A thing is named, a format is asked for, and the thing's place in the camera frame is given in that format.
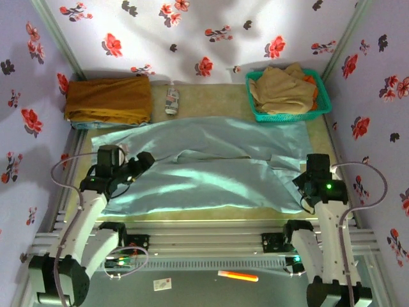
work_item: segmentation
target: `white cable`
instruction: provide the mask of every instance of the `white cable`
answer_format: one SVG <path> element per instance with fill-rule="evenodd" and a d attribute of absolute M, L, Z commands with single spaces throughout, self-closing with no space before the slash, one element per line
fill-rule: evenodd
<path fill-rule="evenodd" d="M 112 253 L 116 253 L 118 251 L 124 251 L 126 249 L 138 249 L 139 251 L 143 251 L 144 254 L 146 255 L 146 259 L 145 259 L 144 263 L 142 265 L 140 265 L 139 267 L 133 269 L 132 271 L 126 272 L 124 274 L 118 274 L 117 276 L 115 276 L 113 274 L 108 274 L 108 272 L 107 272 L 107 270 L 105 269 L 105 266 L 104 266 L 105 274 L 108 275 L 108 277 L 110 277 L 111 279 L 113 279 L 113 278 L 121 279 L 122 277 L 129 276 L 129 275 L 139 271 L 140 269 L 142 269 L 148 263 L 148 261 L 149 261 L 148 251 L 146 249 L 144 249 L 144 248 L 140 248 L 139 246 L 124 246 L 122 248 L 116 248 L 113 251 L 111 251 L 108 255 L 110 255 Z"/>
<path fill-rule="evenodd" d="M 55 184 L 57 184 L 57 185 L 59 185 L 59 186 L 61 186 L 61 187 L 67 187 L 67 188 L 69 188 L 69 189 L 73 189 L 73 190 L 75 190 L 75 191 L 78 193 L 78 196 L 79 196 L 79 206 L 78 206 L 78 210 L 77 210 L 77 212 L 75 213 L 75 215 L 74 215 L 74 217 L 73 217 L 71 223 L 68 225 L 68 228 L 66 229 L 66 232 L 64 233 L 63 237 L 61 238 L 60 245 L 58 246 L 58 249 L 57 249 L 56 258 L 55 258 L 55 260 L 54 260 L 54 267 L 53 267 L 54 282 L 55 282 L 55 284 L 56 284 L 57 293 L 58 293 L 59 299 L 61 300 L 61 304 L 63 305 L 63 307 L 68 307 L 68 306 L 67 306 L 66 301 L 65 301 L 63 289 L 61 288 L 61 281 L 59 280 L 58 262 L 59 262 L 59 257 L 61 256 L 61 253 L 63 252 L 63 248 L 64 248 L 63 246 L 64 246 L 64 244 L 65 244 L 66 238 L 67 238 L 68 235 L 70 234 L 70 232 L 71 232 L 71 230 L 72 230 L 74 224 L 77 222 L 77 220 L 78 220 L 78 218 L 79 218 L 81 212 L 83 211 L 83 207 L 82 207 L 82 206 L 83 206 L 83 204 L 84 204 L 84 199 L 83 199 L 82 193 L 81 193 L 81 191 L 80 191 L 80 189 L 79 189 L 78 187 L 76 187 L 76 186 L 74 186 L 74 185 L 68 185 L 68 184 L 63 184 L 63 183 L 61 183 L 61 182 L 58 182 L 57 179 L 56 179 L 56 177 L 55 177 L 54 171 L 55 171 L 55 169 L 56 169 L 58 166 L 60 166 L 62 163 L 66 162 L 66 161 L 73 160 L 73 159 L 77 159 L 77 158 L 79 158 L 79 157 L 84 157 L 84 156 L 86 156 L 86 155 L 95 155 L 95 154 L 96 154 L 96 152 L 82 153 L 82 154 L 79 154 L 79 155 L 73 155 L 72 157 L 68 157 L 68 158 L 66 158 L 66 159 L 63 159 L 63 160 L 59 161 L 59 162 L 58 162 L 56 165 L 54 165 L 54 166 L 52 167 L 52 169 L 51 169 L 51 179 L 52 179 L 52 181 L 53 181 Z"/>
<path fill-rule="evenodd" d="M 344 214 L 341 216 L 341 218 L 339 219 L 338 222 L 338 232 L 339 232 L 339 238 L 341 240 L 341 250 L 343 253 L 343 262 L 344 262 L 344 271 L 345 271 L 345 276 L 346 276 L 346 282 L 348 284 L 348 291 L 349 291 L 349 297 L 350 297 L 350 307 L 354 307 L 355 306 L 355 299 L 353 297 L 353 287 L 352 287 L 352 281 L 351 281 L 351 275 L 350 275 L 350 266 L 348 263 L 348 257 L 346 256 L 346 247 L 345 247 L 345 242 L 344 242 L 344 232 L 343 232 L 343 226 L 344 226 L 344 222 L 346 219 L 346 216 L 353 212 L 353 211 L 357 211 L 357 210 L 364 210 L 364 209 L 370 209 L 373 208 L 377 205 L 379 205 L 386 197 L 386 194 L 388 192 L 388 182 L 385 178 L 385 176 L 380 172 L 380 170 L 378 170 L 377 168 L 374 168 L 372 165 L 369 164 L 365 164 L 362 162 L 345 162 L 345 163 L 337 163 L 337 164 L 333 164 L 331 165 L 330 169 L 331 172 L 335 173 L 337 167 L 339 166 L 345 166 L 345 165 L 351 165 L 351 164 L 361 164 L 364 166 L 367 166 L 368 168 L 373 169 L 374 171 L 377 172 L 377 174 L 381 177 L 382 181 L 383 181 L 383 194 L 380 197 L 379 200 L 377 200 L 376 202 L 370 204 L 370 205 L 366 205 L 366 206 L 362 206 L 362 207 L 352 207 L 349 208 L 347 211 L 344 212 Z"/>

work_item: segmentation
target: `small bottle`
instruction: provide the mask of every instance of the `small bottle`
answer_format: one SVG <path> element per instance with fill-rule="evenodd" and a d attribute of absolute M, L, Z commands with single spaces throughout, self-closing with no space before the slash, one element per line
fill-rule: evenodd
<path fill-rule="evenodd" d="M 165 112 L 169 115 L 176 115 L 179 110 L 179 91 L 169 88 L 166 95 Z"/>

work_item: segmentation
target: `floral wallpaper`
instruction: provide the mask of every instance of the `floral wallpaper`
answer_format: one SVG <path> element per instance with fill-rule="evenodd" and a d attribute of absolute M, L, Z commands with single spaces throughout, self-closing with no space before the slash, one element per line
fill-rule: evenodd
<path fill-rule="evenodd" d="M 294 61 L 322 73 L 356 5 L 356 0 L 44 2 L 87 78 L 137 73 L 149 75 L 153 84 L 242 84 L 247 72 Z"/>
<path fill-rule="evenodd" d="M 69 10 L 74 18 L 81 11 Z M 0 306 L 8 307 L 35 233 L 55 205 L 49 172 L 71 131 L 62 110 L 72 70 L 30 1 L 2 3 L 0 20 Z"/>
<path fill-rule="evenodd" d="M 408 10 L 406 0 L 374 0 L 326 82 L 333 107 L 326 119 L 338 159 L 368 163 L 388 180 L 386 199 L 359 216 L 376 234 L 402 307 L 409 301 Z M 355 206 L 382 195 L 382 181 L 370 169 L 344 170 Z"/>

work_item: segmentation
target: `orange marker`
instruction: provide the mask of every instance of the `orange marker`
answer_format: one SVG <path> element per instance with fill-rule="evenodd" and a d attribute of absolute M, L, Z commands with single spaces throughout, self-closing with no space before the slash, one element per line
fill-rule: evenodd
<path fill-rule="evenodd" d="M 223 276 L 223 277 L 228 277 L 228 278 L 253 281 L 253 282 L 258 281 L 258 276 L 256 276 L 256 275 L 248 275 L 248 274 L 228 272 L 228 271 L 219 271 L 217 273 L 217 275 Z"/>

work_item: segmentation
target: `gray cable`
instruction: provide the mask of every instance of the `gray cable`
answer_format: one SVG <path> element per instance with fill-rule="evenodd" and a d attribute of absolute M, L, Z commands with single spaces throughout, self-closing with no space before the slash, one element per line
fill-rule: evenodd
<path fill-rule="evenodd" d="M 345 275 L 346 275 L 346 282 L 348 284 L 348 291 L 349 291 L 349 297 L 350 297 L 350 307 L 354 307 L 355 306 L 355 300 L 353 297 L 353 288 L 352 288 L 352 280 L 351 280 L 351 275 L 350 275 L 350 266 L 348 263 L 348 257 L 346 256 L 346 247 L 345 247 L 345 242 L 344 242 L 344 232 L 343 232 L 343 225 L 345 223 L 345 219 L 346 216 L 353 212 L 353 211 L 358 211 L 358 210 L 364 210 L 364 209 L 370 209 L 373 208 L 377 205 L 379 205 L 386 197 L 386 194 L 388 192 L 388 182 L 385 178 L 385 176 L 380 172 L 380 170 L 378 170 L 377 168 L 374 168 L 372 165 L 369 164 L 365 164 L 362 162 L 346 162 L 346 163 L 337 163 L 337 164 L 333 164 L 331 165 L 331 168 L 337 168 L 338 166 L 345 166 L 345 165 L 351 165 L 351 164 L 361 164 L 364 166 L 367 166 L 368 168 L 373 169 L 374 171 L 377 172 L 377 174 L 381 177 L 382 181 L 383 181 L 383 194 L 380 197 L 379 200 L 377 200 L 376 202 L 370 204 L 370 205 L 366 205 L 366 206 L 362 206 L 362 207 L 353 207 L 353 208 L 349 208 L 347 211 L 344 212 L 344 214 L 341 216 L 341 218 L 339 219 L 338 222 L 338 233 L 339 233 L 339 238 L 341 240 L 341 250 L 343 253 L 343 262 L 344 262 L 344 270 L 345 270 Z"/>
<path fill-rule="evenodd" d="M 63 245 L 64 245 L 64 243 L 66 241 L 66 238 L 70 234 L 74 224 L 77 222 L 81 212 L 84 210 L 83 207 L 82 207 L 83 204 L 84 204 L 84 199 L 83 199 L 82 193 L 81 193 L 81 191 L 79 190 L 78 187 L 76 187 L 74 185 L 62 184 L 61 182 L 58 182 L 56 177 L 55 177 L 54 171 L 58 166 L 60 166 L 62 163 L 66 162 L 66 161 L 77 159 L 79 157 L 84 157 L 86 155 L 95 155 L 95 154 L 96 154 L 96 152 L 90 152 L 90 153 L 82 153 L 82 154 L 79 154 L 79 155 L 74 155 L 72 157 L 68 157 L 66 159 L 63 159 L 63 160 L 59 161 L 51 169 L 51 179 L 55 184 L 57 184 L 57 185 L 59 185 L 61 187 L 67 187 L 69 189 L 73 189 L 78 193 L 78 196 L 79 196 L 79 208 L 78 208 L 77 212 L 75 213 L 71 223 L 68 225 L 68 228 L 66 229 L 66 232 L 64 233 L 63 237 L 61 238 L 61 242 L 60 242 L 60 245 L 58 246 L 58 250 L 57 250 L 57 253 L 56 253 L 56 258 L 55 258 L 55 261 L 54 261 L 54 267 L 53 267 L 54 282 L 56 283 L 56 288 L 57 288 L 59 299 L 61 300 L 61 304 L 64 307 L 68 307 L 68 306 L 67 306 L 67 304 L 65 302 L 63 289 L 61 288 L 61 281 L 59 280 L 58 262 L 59 262 L 59 257 L 61 256 L 61 253 L 63 252 L 63 248 L 64 248 Z"/>
<path fill-rule="evenodd" d="M 126 249 L 138 249 L 139 251 L 143 251 L 144 254 L 146 255 L 146 259 L 145 259 L 145 261 L 143 262 L 143 264 L 140 265 L 139 267 L 133 269 L 132 271 L 126 272 L 126 273 L 124 273 L 124 274 L 120 274 L 120 275 L 119 275 L 119 278 L 122 278 L 122 277 L 125 277 L 125 276 L 129 276 L 129 275 L 131 275 L 131 274 L 133 274 L 133 273 L 139 271 L 139 270 L 142 269 L 142 268 L 148 263 L 148 261 L 149 261 L 148 251 L 147 251 L 146 249 L 144 249 L 144 248 L 140 248 L 139 246 L 124 246 L 124 247 L 122 247 L 122 248 L 116 248 L 116 249 L 114 249 L 113 251 L 111 251 L 109 254 L 111 254 L 111 253 L 116 253 L 116 252 L 118 252 L 118 251 L 124 251 L 124 250 L 126 250 Z M 104 271 L 105 271 L 105 274 L 106 274 L 106 275 L 108 275 L 109 277 L 111 277 L 111 279 L 114 277 L 114 275 L 108 274 L 107 270 L 105 269 L 105 266 L 104 266 Z"/>
<path fill-rule="evenodd" d="M 299 273 L 290 273 L 285 271 L 284 269 L 282 271 L 279 271 L 277 269 L 264 269 L 262 267 L 253 267 L 251 269 L 252 271 L 256 272 L 265 272 L 273 275 L 280 275 L 280 276 L 285 276 L 285 277 L 301 277 L 302 275 L 305 274 L 305 271 L 299 272 Z"/>

